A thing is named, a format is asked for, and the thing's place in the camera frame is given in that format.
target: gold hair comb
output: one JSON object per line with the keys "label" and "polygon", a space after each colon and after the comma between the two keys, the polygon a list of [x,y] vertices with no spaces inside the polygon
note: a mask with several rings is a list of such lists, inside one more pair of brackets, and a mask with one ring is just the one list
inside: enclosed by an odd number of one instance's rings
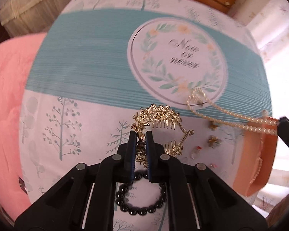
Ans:
{"label": "gold hair comb", "polygon": [[144,167],[147,167],[147,157],[145,150],[145,134],[142,132],[145,130],[146,126],[152,124],[152,128],[166,127],[170,129],[175,129],[176,125],[179,126],[181,131],[184,133],[181,141],[176,144],[176,140],[171,141],[164,145],[165,153],[177,157],[182,155],[183,142],[187,136],[192,136],[194,130],[190,129],[188,131],[181,125],[182,119],[180,113],[176,113],[173,109],[170,109],[170,106],[159,105],[158,107],[155,104],[152,104],[150,107],[144,109],[140,108],[140,114],[136,113],[133,116],[133,119],[136,121],[131,126],[131,129],[137,132],[137,137],[139,139],[138,145],[136,147],[137,159],[136,162],[140,164],[143,163]]}

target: bedsheet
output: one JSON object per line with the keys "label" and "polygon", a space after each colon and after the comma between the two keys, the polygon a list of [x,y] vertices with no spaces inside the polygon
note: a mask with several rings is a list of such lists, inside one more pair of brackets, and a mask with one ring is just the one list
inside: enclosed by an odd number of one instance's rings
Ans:
{"label": "bedsheet", "polygon": [[0,204],[13,220],[30,206],[18,180],[25,180],[19,157],[19,114],[28,74],[45,35],[0,44]]}
{"label": "bedsheet", "polygon": [[[187,110],[195,86],[231,111],[271,114],[253,38],[228,16],[191,0],[72,0],[45,37],[22,100],[20,158],[31,203],[77,163],[92,165],[114,154],[128,140],[133,115],[152,103],[170,105],[183,126],[195,130],[179,159],[205,163],[232,186],[244,133],[228,126],[211,130],[208,120]],[[193,107],[238,120],[207,102]],[[209,146],[210,135],[220,146]],[[159,128],[153,137],[166,144],[182,133]],[[144,168],[137,163],[136,169]],[[140,180],[127,199],[144,207],[157,197],[158,185]],[[114,206],[114,230],[168,230],[167,219],[167,204],[146,216]]]}

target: tree print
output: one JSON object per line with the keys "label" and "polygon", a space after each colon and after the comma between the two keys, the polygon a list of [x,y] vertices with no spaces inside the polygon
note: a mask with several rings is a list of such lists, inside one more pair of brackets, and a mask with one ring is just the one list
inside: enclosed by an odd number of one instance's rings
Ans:
{"label": "tree print", "polygon": [[55,185],[61,178],[62,178],[61,176],[53,178],[51,186]]}
{"label": "tree print", "polygon": [[115,138],[116,140],[113,142],[107,143],[107,146],[114,145],[114,148],[108,150],[106,154],[112,153],[114,151],[117,151],[119,145],[129,140],[129,130],[127,130],[130,126],[130,124],[127,124],[127,121],[119,122],[119,127],[116,128],[116,131],[118,134],[110,134],[110,137]]}
{"label": "tree print", "polygon": [[38,178],[40,179],[40,173],[45,172],[45,167],[40,164],[39,154],[36,150],[36,144],[34,141],[30,141],[28,145],[29,157],[34,166],[36,166],[36,173],[38,174]]}
{"label": "tree print", "polygon": [[200,23],[200,13],[193,7],[185,7],[187,9],[187,18],[193,22]]}
{"label": "tree print", "polygon": [[263,196],[260,202],[260,208],[266,210],[268,207],[270,207],[270,204],[273,200],[274,199],[267,200],[267,197]]}
{"label": "tree print", "polygon": [[73,130],[81,131],[82,125],[77,120],[74,120],[80,116],[79,111],[77,111],[78,104],[72,99],[60,96],[57,100],[60,103],[59,107],[53,106],[53,113],[46,114],[54,128],[47,126],[45,128],[47,133],[43,133],[43,139],[56,149],[59,154],[59,159],[62,161],[65,155],[79,155],[81,152],[80,142],[76,139],[76,134],[73,133],[69,136],[63,136],[63,130],[72,128]]}
{"label": "tree print", "polygon": [[135,187],[134,185],[129,187],[129,191],[127,193],[125,193],[124,199],[126,200],[126,202],[128,202],[130,198],[136,198],[134,193],[131,192],[132,190],[136,190],[136,189],[137,189],[137,187]]}
{"label": "tree print", "polygon": [[33,129],[35,126],[35,119],[31,114],[34,114],[38,108],[38,100],[31,96],[26,103],[27,111],[24,105],[20,111],[20,133],[22,135],[22,144],[25,142],[25,138],[29,137],[28,129]]}
{"label": "tree print", "polygon": [[162,212],[160,210],[156,210],[154,213],[154,221],[152,222],[152,225],[158,226],[157,231],[161,231],[163,224],[168,220],[168,217],[166,216],[167,213],[167,203],[165,203],[164,207],[161,208]]}
{"label": "tree print", "polygon": [[244,136],[243,131],[241,129],[229,127],[229,126],[222,126],[220,129],[226,134],[225,140],[226,142],[233,144],[233,152],[231,158],[231,164],[233,165],[236,151],[237,151],[237,141],[239,136]]}
{"label": "tree print", "polygon": [[22,169],[22,178],[23,178],[23,180],[25,182],[26,191],[27,192],[33,191],[33,188],[32,188],[32,186],[29,183],[29,179],[26,177],[26,172],[23,169]]}
{"label": "tree print", "polygon": [[145,8],[155,9],[160,7],[159,0],[128,0],[126,5],[132,7],[141,6],[141,10],[144,10]]}
{"label": "tree print", "polygon": [[40,195],[42,196],[43,194],[45,194],[45,191],[44,191],[44,187],[43,186],[39,186],[39,193]]}
{"label": "tree print", "polygon": [[114,219],[113,221],[113,231],[140,231],[133,224],[126,221]]}

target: gold hair accessory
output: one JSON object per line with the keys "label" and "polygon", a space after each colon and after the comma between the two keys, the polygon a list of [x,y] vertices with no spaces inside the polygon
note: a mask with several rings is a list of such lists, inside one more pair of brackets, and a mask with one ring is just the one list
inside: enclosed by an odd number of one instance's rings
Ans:
{"label": "gold hair accessory", "polygon": [[216,136],[210,136],[208,140],[208,144],[212,148],[216,148],[221,144],[221,140],[218,139]]}
{"label": "gold hair accessory", "polygon": [[167,143],[164,145],[165,153],[177,157],[178,155],[182,155],[183,142],[187,138],[187,136],[192,136],[194,134],[194,130],[190,129],[188,131],[181,125],[182,119],[180,117],[180,113],[176,113],[170,106],[159,105],[156,106],[152,104],[150,107],[144,109],[140,108],[140,114],[136,113],[133,116],[133,119],[136,121],[131,126],[131,129],[137,132],[137,137],[139,139],[138,145],[136,147],[137,159],[136,162],[140,164],[143,163],[143,166],[147,167],[147,157],[145,150],[145,134],[143,130],[146,129],[146,126],[150,126],[152,124],[152,128],[158,127],[166,127],[170,129],[175,129],[176,125],[179,126],[181,131],[184,133],[181,141],[176,144],[176,140],[171,141],[171,143]]}
{"label": "gold hair accessory", "polygon": [[[224,125],[228,125],[231,127],[238,127],[240,129],[243,130],[248,130],[248,131],[252,131],[252,132],[257,132],[257,133],[263,133],[263,134],[267,134],[267,135],[274,135],[277,136],[277,130],[274,129],[269,129],[269,128],[263,128],[263,127],[254,127],[254,126],[249,126],[249,125],[244,125],[244,124],[239,124],[239,123],[234,123],[234,122],[226,122],[226,121],[222,121],[220,119],[215,119],[213,117],[209,117],[206,116],[204,114],[199,113],[198,111],[194,110],[191,105],[190,102],[194,101],[197,102],[198,104],[203,104],[203,101],[207,101],[212,107],[216,108],[217,110],[231,115],[233,117],[236,118],[240,118],[242,120],[246,120],[249,122],[255,122],[255,123],[259,123],[259,124],[267,124],[267,125],[271,125],[271,126],[278,126],[278,121],[275,120],[270,120],[270,119],[266,119],[266,117],[268,116],[268,111],[267,110],[262,110],[262,115],[263,115],[263,119],[262,118],[253,118],[251,116],[245,116],[245,115],[240,115],[234,112],[231,112],[229,110],[226,110],[220,106],[218,106],[216,103],[212,102],[208,96],[206,96],[206,94],[204,93],[204,91],[199,88],[199,87],[195,87],[193,90],[193,93],[188,97],[187,99],[187,107],[197,116],[200,116],[203,119],[208,119],[210,120],[213,124],[217,123],[217,124],[224,124]],[[257,169],[253,175],[253,178],[251,179],[250,183],[252,184],[258,177],[260,170],[262,168],[262,158],[261,157],[257,158]]]}
{"label": "gold hair accessory", "polygon": [[211,130],[216,130],[219,127],[219,125],[216,122],[210,121],[209,128]]}

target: pink blanket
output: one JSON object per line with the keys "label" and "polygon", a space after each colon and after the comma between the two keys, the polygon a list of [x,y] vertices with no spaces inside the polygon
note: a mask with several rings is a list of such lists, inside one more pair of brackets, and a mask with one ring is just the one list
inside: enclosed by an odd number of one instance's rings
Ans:
{"label": "pink blanket", "polygon": [[15,220],[30,206],[20,188],[18,126],[28,74],[45,33],[13,38],[0,44],[0,204]]}

